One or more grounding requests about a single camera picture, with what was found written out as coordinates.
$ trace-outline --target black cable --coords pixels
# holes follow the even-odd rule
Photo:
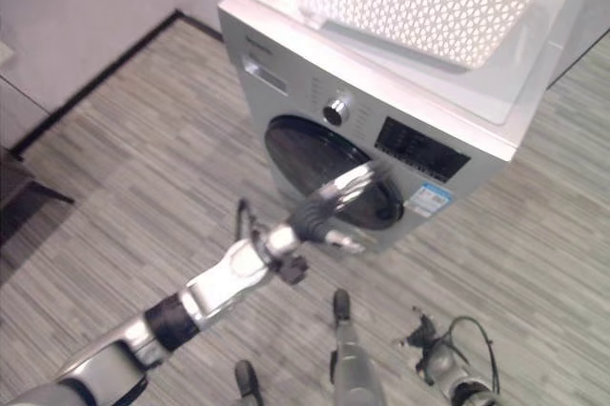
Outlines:
[[[453,331],[456,328],[456,326],[458,325],[458,323],[463,322],[463,321],[472,322],[475,325],[477,325],[478,329],[480,330],[480,333],[483,336],[483,339],[485,339],[485,344],[487,345],[487,350],[489,352],[489,361],[490,361],[491,368],[492,368],[492,390],[494,391],[495,394],[499,395],[498,364],[496,363],[496,355],[494,354],[494,349],[492,347],[492,344],[494,343],[494,341],[492,341],[489,338],[489,336],[487,335],[487,332],[485,332],[485,329],[483,328],[483,326],[480,323],[478,323],[478,321],[476,319],[470,317],[469,315],[461,315],[459,317],[454,318],[453,321],[451,322],[451,325],[449,325],[449,329],[447,330],[447,332],[441,337],[441,340],[445,341],[445,343],[448,344],[449,347],[452,347],[455,350],[456,346],[453,341]],[[463,356],[460,353],[458,353],[458,354],[461,356],[462,359],[467,361],[465,356]]]
[[[248,217],[248,233],[243,234],[243,219],[244,214]],[[235,242],[244,237],[252,237],[254,232],[267,232],[268,227],[256,220],[256,216],[252,212],[250,201],[246,198],[240,198],[237,203],[237,213],[235,215]]]

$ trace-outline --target digital display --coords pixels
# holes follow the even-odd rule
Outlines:
[[[440,182],[447,182],[470,160],[391,117],[386,117],[375,147]]]

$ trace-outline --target gray carpet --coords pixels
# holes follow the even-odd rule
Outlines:
[[[610,404],[610,38],[545,96],[514,162],[380,261],[306,248],[309,277],[279,280],[151,374],[137,404],[220,405],[249,358],[274,405],[330,405],[330,299],[353,296],[357,327],[391,405],[443,405],[391,341],[418,305],[444,326],[479,318],[513,404]],[[285,215],[221,44],[182,22],[140,52],[26,153],[48,203],[2,253],[0,401],[212,266],[234,206]],[[457,340],[487,374],[473,331]]]

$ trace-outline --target washing machine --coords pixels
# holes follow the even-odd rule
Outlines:
[[[386,177],[337,227],[382,251],[515,155],[582,0],[535,0],[466,71],[333,24],[295,0],[223,0],[225,44],[287,205],[374,159]]]

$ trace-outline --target robotic arm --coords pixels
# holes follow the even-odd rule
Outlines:
[[[178,347],[210,328],[249,290],[273,274],[295,284],[307,262],[296,249],[327,243],[347,253],[364,248],[326,223],[358,198],[382,173],[373,162],[344,173],[308,197],[287,220],[267,232],[252,231],[235,242],[212,268],[176,294],[135,315],[75,354],[52,384],[7,406],[111,406],[131,404],[146,388],[146,373]]]
[[[432,319],[419,312],[419,326],[410,334],[399,340],[401,346],[421,349],[421,360],[416,371],[428,385],[437,385],[449,404],[452,406],[503,406],[499,397],[499,376],[492,341],[483,327],[472,317],[456,317],[443,335],[437,333]],[[452,332],[458,323],[469,321],[480,330],[492,367],[492,385],[473,373],[470,363],[461,350],[454,344]]]

